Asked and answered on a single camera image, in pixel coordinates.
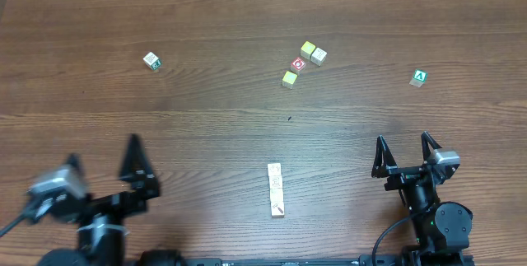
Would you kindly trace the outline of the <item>white block with red stroke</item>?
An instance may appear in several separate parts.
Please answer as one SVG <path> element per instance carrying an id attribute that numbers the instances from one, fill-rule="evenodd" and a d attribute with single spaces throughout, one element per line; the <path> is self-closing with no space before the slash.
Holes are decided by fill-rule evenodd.
<path id="1" fill-rule="evenodd" d="M 271 216 L 285 217 L 285 206 L 283 201 L 271 202 Z"/>

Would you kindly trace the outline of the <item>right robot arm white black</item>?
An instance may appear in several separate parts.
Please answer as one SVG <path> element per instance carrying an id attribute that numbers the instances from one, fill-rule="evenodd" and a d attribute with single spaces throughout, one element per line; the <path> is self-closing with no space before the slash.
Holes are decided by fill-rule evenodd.
<path id="1" fill-rule="evenodd" d="M 397 221 L 376 240 L 364 265 L 473 265 L 463 254 L 469 247 L 473 213 L 457 202 L 443 202 L 436 187 L 449 180 L 460 166 L 459 154 L 441 147 L 425 131 L 421 135 L 422 164 L 399 167 L 383 136 L 376 139 L 373 178 L 385 178 L 385 190 L 396 190 L 408 216 Z M 404 246 L 399 255 L 380 257 L 381 241 L 396 227 L 411 222 L 417 244 Z"/>

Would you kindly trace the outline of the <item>yellow top wooden block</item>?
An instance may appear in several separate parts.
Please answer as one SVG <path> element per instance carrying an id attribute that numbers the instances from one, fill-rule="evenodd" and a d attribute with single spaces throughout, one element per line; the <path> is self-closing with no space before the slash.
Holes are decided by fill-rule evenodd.
<path id="1" fill-rule="evenodd" d="M 283 202 L 283 189 L 281 188 L 270 189 L 270 200 L 271 200 L 271 203 L 282 203 Z"/>

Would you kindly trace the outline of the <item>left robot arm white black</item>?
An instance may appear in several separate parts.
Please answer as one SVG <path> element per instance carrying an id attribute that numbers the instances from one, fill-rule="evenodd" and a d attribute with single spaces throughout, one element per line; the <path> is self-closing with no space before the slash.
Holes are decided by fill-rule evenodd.
<path id="1" fill-rule="evenodd" d="M 77 248 L 58 249 L 45 254 L 39 265 L 122 265 L 125 236 L 124 219 L 147 211 L 147 200 L 161 194 L 161 186 L 137 134 L 130 136 L 119 180 L 130 189 L 94 198 L 88 191 L 80 158 L 71 154 L 57 170 L 39 177 L 30 187 L 38 200 L 37 222 L 49 214 L 61 222 L 78 225 Z"/>

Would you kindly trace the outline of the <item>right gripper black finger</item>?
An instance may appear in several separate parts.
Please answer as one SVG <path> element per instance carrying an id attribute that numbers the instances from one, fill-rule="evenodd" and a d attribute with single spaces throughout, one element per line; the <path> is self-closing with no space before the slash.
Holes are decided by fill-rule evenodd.
<path id="1" fill-rule="evenodd" d="M 421 134 L 422 156 L 424 161 L 436 161 L 437 151 L 441 149 L 441 145 L 429 134 L 424 131 Z"/>
<path id="2" fill-rule="evenodd" d="M 385 178 L 395 173 L 398 169 L 397 163 L 382 135 L 376 139 L 375 159 L 371 170 L 374 178 Z"/>

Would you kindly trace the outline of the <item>white block with green edge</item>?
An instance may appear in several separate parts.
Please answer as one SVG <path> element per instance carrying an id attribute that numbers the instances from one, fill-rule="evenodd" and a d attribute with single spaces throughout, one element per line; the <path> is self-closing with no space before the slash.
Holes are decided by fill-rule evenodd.
<path id="1" fill-rule="evenodd" d="M 283 181 L 280 175 L 271 175 L 269 177 L 269 188 L 270 189 L 282 189 Z"/>

